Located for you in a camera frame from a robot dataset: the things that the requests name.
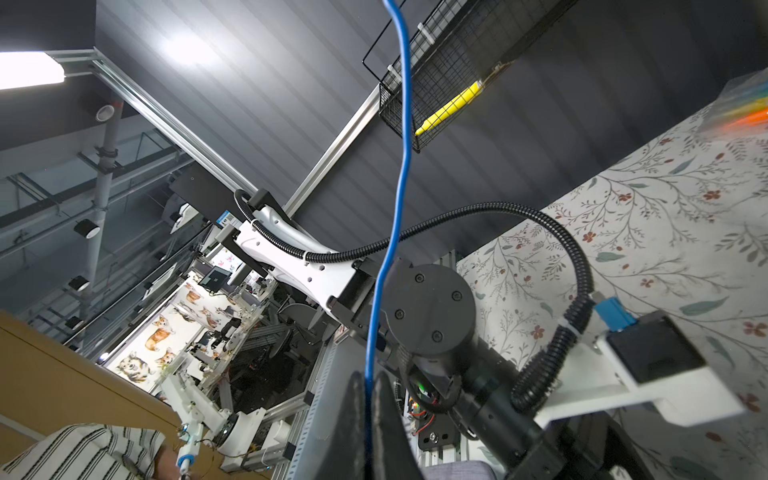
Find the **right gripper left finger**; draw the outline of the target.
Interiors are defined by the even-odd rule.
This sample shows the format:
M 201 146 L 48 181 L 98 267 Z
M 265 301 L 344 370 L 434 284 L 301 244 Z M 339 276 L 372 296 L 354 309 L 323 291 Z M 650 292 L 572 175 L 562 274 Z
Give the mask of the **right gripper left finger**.
M 368 476 L 367 404 L 364 376 L 354 372 L 347 384 L 339 419 L 314 479 L 366 479 Z

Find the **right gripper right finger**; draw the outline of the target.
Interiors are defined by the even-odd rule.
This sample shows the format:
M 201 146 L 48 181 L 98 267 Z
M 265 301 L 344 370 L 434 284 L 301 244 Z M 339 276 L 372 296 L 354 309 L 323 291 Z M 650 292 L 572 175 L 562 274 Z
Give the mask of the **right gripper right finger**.
M 368 424 L 368 478 L 422 480 L 422 472 L 406 438 L 390 378 L 384 372 L 380 372 L 373 383 Z

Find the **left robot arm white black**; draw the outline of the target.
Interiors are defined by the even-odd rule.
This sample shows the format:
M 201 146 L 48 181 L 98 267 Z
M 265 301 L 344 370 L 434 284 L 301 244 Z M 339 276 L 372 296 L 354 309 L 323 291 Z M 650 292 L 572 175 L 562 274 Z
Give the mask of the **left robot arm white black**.
M 523 205 L 485 202 L 405 231 L 412 237 L 471 214 L 509 213 L 543 227 L 563 246 L 574 266 L 576 296 L 548 346 L 516 371 L 477 336 L 471 289 L 455 271 L 398 261 L 378 276 L 369 258 L 393 247 L 393 240 L 344 252 L 312 252 L 309 238 L 269 213 L 265 203 L 242 190 L 234 201 L 245 218 L 236 239 L 243 254 L 269 266 L 278 280 L 361 336 L 368 358 L 387 361 L 421 405 L 452 416 L 512 473 L 539 477 L 560 471 L 560 455 L 546 445 L 533 417 L 589 321 L 594 285 L 583 250 L 556 220 Z

